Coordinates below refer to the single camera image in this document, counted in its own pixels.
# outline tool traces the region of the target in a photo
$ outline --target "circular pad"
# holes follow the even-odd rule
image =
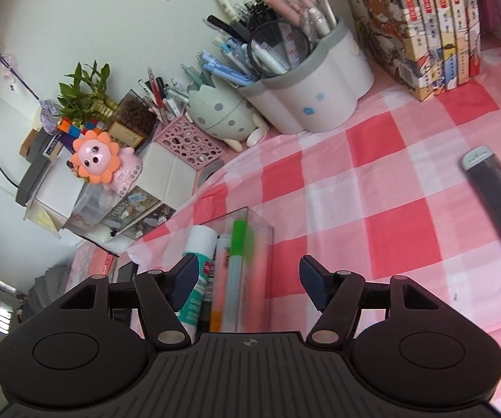
[[[351,358],[374,389],[424,408],[488,400],[501,377],[494,339],[461,316],[432,310],[391,314],[369,327],[355,339]]]

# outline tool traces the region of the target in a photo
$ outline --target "pink checkered tablecloth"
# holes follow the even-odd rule
[[[168,223],[129,249],[150,268],[179,260],[188,227],[249,206],[275,228],[271,331],[306,334],[318,312],[299,259],[367,280],[410,276],[501,346],[501,243],[459,166],[479,145],[501,160],[501,48],[479,77],[419,103],[393,86],[328,133],[260,143],[214,174]],[[384,316],[364,313],[361,328]],[[501,410],[501,382],[494,397]]]

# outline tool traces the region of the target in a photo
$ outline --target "magnifying glass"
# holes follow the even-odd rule
[[[305,33],[283,20],[273,20],[253,31],[248,43],[250,63],[263,77],[277,77],[295,69],[311,54]]]

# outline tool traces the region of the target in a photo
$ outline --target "lucky bamboo plant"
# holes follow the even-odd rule
[[[62,105],[61,113],[68,117],[74,124],[82,126],[91,119],[108,121],[115,113],[119,105],[107,94],[107,79],[109,77],[109,64],[105,64],[98,71],[98,63],[93,66],[86,64],[91,71],[82,69],[77,64],[74,74],[65,75],[73,79],[72,85],[59,83],[61,95],[57,98]],[[88,87],[81,89],[84,83]]]

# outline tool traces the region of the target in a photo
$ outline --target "book spine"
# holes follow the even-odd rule
[[[477,0],[465,0],[467,32],[469,35],[469,76],[481,72],[481,21]]]
[[[428,52],[431,57],[431,73],[434,94],[440,94],[445,90],[444,56],[440,28],[438,26],[438,14],[434,0],[419,0],[421,14],[427,33]]]
[[[434,0],[434,2],[438,13],[438,25],[442,39],[446,89],[452,90],[458,84],[456,32],[454,30],[452,6],[450,5],[450,0]]]
[[[402,0],[404,18],[409,38],[404,39],[406,51],[413,52],[413,58],[398,64],[400,78],[411,87],[411,93],[425,100],[433,95],[431,56],[427,44],[427,32],[418,0]]]
[[[452,3],[454,27],[456,29],[456,49],[458,54],[458,84],[469,80],[469,35],[465,0],[450,0]]]

